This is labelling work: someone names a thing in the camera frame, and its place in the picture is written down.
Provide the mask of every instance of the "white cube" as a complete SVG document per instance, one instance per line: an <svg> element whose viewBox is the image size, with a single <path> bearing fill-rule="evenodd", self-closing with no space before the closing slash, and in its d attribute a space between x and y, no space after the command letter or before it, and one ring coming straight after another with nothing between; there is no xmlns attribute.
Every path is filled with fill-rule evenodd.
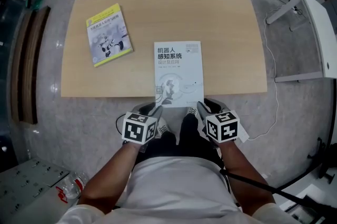
<svg viewBox="0 0 337 224"><path fill-rule="evenodd" d="M122 139L143 145L154 138L156 127L156 118L126 112Z"/></svg>
<svg viewBox="0 0 337 224"><path fill-rule="evenodd" d="M206 117L206 134L217 142L225 142L237 138L240 119L235 111L228 111Z"/></svg>

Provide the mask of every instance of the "white t-shirt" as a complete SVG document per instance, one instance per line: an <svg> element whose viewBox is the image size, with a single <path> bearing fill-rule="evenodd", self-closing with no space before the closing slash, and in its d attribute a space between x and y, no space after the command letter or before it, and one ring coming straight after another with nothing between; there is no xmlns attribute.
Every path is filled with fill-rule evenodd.
<svg viewBox="0 0 337 224"><path fill-rule="evenodd" d="M78 205L58 223L298 223L273 203L258 209L253 217L242 213L219 170L202 158L151 158L135 166L122 208L105 215L92 206Z"/></svg>

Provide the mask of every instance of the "book cover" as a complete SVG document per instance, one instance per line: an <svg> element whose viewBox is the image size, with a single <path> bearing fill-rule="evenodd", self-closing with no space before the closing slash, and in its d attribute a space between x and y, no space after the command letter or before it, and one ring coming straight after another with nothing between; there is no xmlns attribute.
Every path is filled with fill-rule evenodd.
<svg viewBox="0 0 337 224"><path fill-rule="evenodd" d="M119 4L87 19L86 27L95 67L133 51Z"/></svg>
<svg viewBox="0 0 337 224"><path fill-rule="evenodd" d="M154 43L154 69L156 106L190 107L204 101L200 42Z"/></svg>

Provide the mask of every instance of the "forearm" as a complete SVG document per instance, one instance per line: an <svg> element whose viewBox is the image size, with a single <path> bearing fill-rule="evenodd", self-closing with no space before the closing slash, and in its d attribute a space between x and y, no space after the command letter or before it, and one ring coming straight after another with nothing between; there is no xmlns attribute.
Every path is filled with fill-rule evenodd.
<svg viewBox="0 0 337 224"><path fill-rule="evenodd" d="M267 184L233 141L219 144L219 147L225 168L228 172ZM241 205L243 212L248 215L254 214L255 211L264 204L275 202L272 194L268 191L230 177L229 182L233 194Z"/></svg>
<svg viewBox="0 0 337 224"><path fill-rule="evenodd" d="M128 143L87 183L78 204L89 204L104 213L115 206L123 193L140 146Z"/></svg>

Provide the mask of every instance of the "concrete floor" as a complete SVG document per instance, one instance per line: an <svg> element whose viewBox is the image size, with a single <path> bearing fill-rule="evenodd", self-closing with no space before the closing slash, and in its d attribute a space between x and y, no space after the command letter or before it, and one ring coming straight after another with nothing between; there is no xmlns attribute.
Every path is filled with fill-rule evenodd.
<svg viewBox="0 0 337 224"><path fill-rule="evenodd" d="M11 125L13 135L24 135L32 156L93 176L122 144L115 128L116 117L151 99L60 97L63 46L74 1L44 0L44 4L52 10L42 40L37 71L38 124ZM252 3L263 36L266 12L280 7L281 3L278 0L252 0ZM301 17L288 13L266 29L278 75L319 69L310 26L296 32L289 31L290 23L298 19ZM262 39L268 93L212 96L238 113L243 127L252 138L269 129L275 121L276 112L274 63L265 47L264 37ZM238 142L254 167L268 176L270 184L279 186L305 171L310 164L306 157L308 153L315 152L317 138L326 141L331 122L331 89L329 80L278 83L280 107L275 126L268 135L257 140L244 144ZM174 113L166 110L163 116L178 132L184 113L184 109L176 109Z"/></svg>

